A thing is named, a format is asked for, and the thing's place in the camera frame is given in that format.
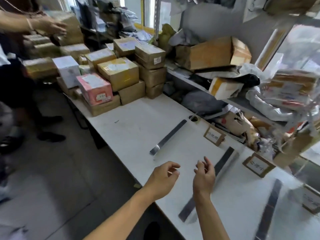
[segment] shelf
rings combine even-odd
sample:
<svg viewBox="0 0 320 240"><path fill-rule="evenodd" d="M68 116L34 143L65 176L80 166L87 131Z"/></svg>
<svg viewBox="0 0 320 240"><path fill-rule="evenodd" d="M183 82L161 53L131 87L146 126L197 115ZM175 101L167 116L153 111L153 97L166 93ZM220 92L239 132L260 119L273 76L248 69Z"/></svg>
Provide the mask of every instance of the shelf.
<svg viewBox="0 0 320 240"><path fill-rule="evenodd" d="M167 63L167 72L169 74L171 74L172 76L204 91L204 92L207 92L209 93L209 91L204 88L203 86L199 85L198 83L192 81L192 80L189 80L188 79L188 76L190 76L192 74L192 72L190 71L187 71L187 70L184 70L184 69L181 69L181 68L176 68L174 70L171 70L170 66L174 66L173 64L171 63ZM224 99L224 101L228 104L231 104L232 106L242 110L243 112L247 112L247 113L250 113L252 116L258 118L259 120L265 122L265 123L268 123L269 125L272 125L274 127L277 127L277 128L283 128L285 125L286 125L286 122L283 122L283 121L272 121L270 119L268 119L266 116L264 116L262 113L260 113L257 109L255 109L249 102L249 100L247 100L246 98L244 97L232 97L232 98L229 98L229 99Z"/></svg>

